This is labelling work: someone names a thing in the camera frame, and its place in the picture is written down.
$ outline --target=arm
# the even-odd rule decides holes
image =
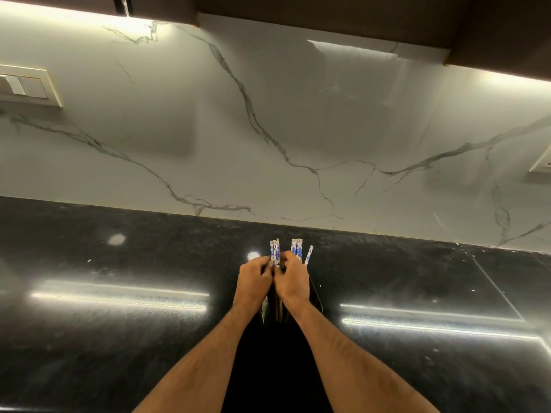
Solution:
[[[219,412],[241,335],[272,285],[270,257],[241,266],[231,310],[183,357],[134,409],[134,413]]]
[[[286,272],[275,269],[275,289],[306,336],[327,397],[339,412],[438,410],[393,370],[348,339],[309,302],[308,270],[285,252]]]

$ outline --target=black countertop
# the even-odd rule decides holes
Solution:
[[[551,256],[0,198],[0,411],[131,411],[278,237],[324,314],[442,412],[551,411]],[[331,411],[304,337],[245,331],[225,411]]]

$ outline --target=light switch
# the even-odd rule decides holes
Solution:
[[[26,96],[27,93],[16,75],[0,75],[0,93]]]
[[[19,79],[21,80],[21,83],[23,84],[29,97],[48,98],[48,94],[46,94],[46,90],[44,89],[44,86],[42,85],[42,82],[40,82],[39,78],[20,76]]]

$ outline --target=marble wall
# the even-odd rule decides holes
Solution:
[[[202,15],[0,3],[0,195],[551,252],[551,82],[446,51]]]

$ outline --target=hand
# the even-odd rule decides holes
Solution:
[[[260,270],[266,265],[264,273]],[[272,261],[269,256],[260,256],[239,268],[238,288],[235,290],[232,309],[243,311],[247,320],[252,319],[260,309],[272,285]]]
[[[275,268],[275,291],[287,310],[297,319],[302,308],[310,304],[310,277],[306,266],[293,252],[287,250],[280,256],[286,271],[284,274]]]

